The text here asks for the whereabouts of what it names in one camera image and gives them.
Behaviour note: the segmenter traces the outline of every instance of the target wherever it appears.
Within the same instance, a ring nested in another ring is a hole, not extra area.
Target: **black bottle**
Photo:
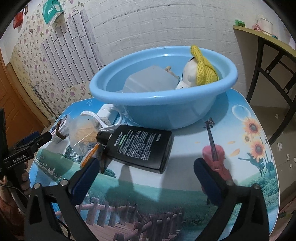
[[[114,133],[100,131],[96,140],[106,155],[151,172],[163,173],[173,145],[170,131],[120,125]]]

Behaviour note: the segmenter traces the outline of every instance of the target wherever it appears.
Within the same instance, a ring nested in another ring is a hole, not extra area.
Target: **red sleeve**
[[[10,206],[0,198],[0,215],[4,217],[15,236],[24,236],[24,216],[17,206]]]

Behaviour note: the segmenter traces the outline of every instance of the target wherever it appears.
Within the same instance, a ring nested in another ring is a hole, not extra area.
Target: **wooden door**
[[[27,135],[39,131],[44,125],[35,119],[33,112],[26,108],[14,92],[7,78],[5,65],[0,51],[0,108],[4,108],[6,137],[8,147]]]

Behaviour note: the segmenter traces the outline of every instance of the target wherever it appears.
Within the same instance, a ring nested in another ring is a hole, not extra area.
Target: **yellow knitted hat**
[[[196,45],[192,45],[191,54],[197,60],[197,85],[205,85],[219,80],[218,74],[211,63],[202,55]]]

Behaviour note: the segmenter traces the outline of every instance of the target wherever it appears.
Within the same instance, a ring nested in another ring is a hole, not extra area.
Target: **red box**
[[[13,28],[17,28],[18,26],[20,26],[23,20],[24,20],[24,16],[22,12],[19,12],[13,19]]]

